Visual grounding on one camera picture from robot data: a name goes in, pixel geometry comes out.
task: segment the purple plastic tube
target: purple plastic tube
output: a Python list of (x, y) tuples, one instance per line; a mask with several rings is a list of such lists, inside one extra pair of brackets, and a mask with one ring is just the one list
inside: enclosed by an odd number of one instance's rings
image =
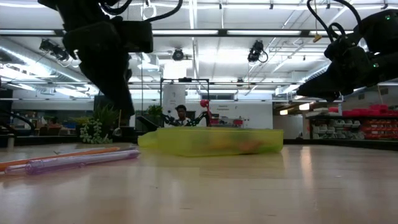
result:
[(5, 173), (10, 175), (23, 173), (26, 173), (28, 175), (37, 175), (44, 172), (84, 167), (88, 164), (99, 162), (118, 161), (122, 159), (135, 159), (139, 154), (140, 152), (137, 149), (133, 149), (102, 154), (92, 154), (87, 156), (40, 159), (29, 161), (26, 165), (9, 166), (5, 170)]

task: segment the orange object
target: orange object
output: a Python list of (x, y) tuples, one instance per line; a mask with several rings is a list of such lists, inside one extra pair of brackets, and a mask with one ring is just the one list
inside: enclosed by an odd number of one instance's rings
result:
[(70, 156), (84, 156), (84, 155), (91, 155), (91, 154), (100, 154), (100, 153), (106, 153), (106, 152), (114, 152), (119, 150), (119, 147), (111, 147), (111, 148), (106, 148), (106, 149), (95, 149), (95, 150), (90, 150), (90, 151), (85, 151), (85, 152), (73, 152), (73, 153), (66, 153), (66, 154), (61, 154), (61, 155), (54, 155), (54, 156), (45, 156), (45, 157), (37, 157), (37, 158), (30, 158), (30, 159), (21, 159), (18, 161), (9, 161), (9, 162), (0, 162), (0, 172), (4, 172), (7, 167), (9, 166), (15, 166), (15, 165), (24, 165), (28, 163), (31, 160), (37, 160), (37, 159), (53, 159), (53, 158), (59, 158), (59, 157), (70, 157)]

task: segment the translucent yellow bin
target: translucent yellow bin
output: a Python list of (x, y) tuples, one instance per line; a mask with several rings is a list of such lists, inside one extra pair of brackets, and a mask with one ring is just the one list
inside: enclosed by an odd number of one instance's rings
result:
[(141, 136), (140, 147), (157, 145), (158, 150), (178, 156), (257, 154), (283, 148), (283, 130), (174, 127), (155, 133)]

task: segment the person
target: person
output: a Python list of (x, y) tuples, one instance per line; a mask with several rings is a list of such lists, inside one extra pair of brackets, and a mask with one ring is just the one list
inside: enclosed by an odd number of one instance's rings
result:
[(184, 105), (178, 105), (176, 108), (178, 114), (178, 120), (176, 122), (180, 126), (185, 126), (190, 120), (186, 117), (187, 108)]
[(49, 121), (49, 128), (61, 128), (61, 124), (58, 124), (57, 121), (57, 117), (51, 118)]

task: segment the table surface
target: table surface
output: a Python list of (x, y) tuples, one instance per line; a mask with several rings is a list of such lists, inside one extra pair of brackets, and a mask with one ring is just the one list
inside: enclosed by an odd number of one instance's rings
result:
[[(0, 161), (78, 147), (18, 147), (0, 152)], [(395, 224), (398, 156), (333, 146), (197, 158), (144, 151), (136, 160), (38, 176), (1, 175), (0, 202), (2, 224)]]

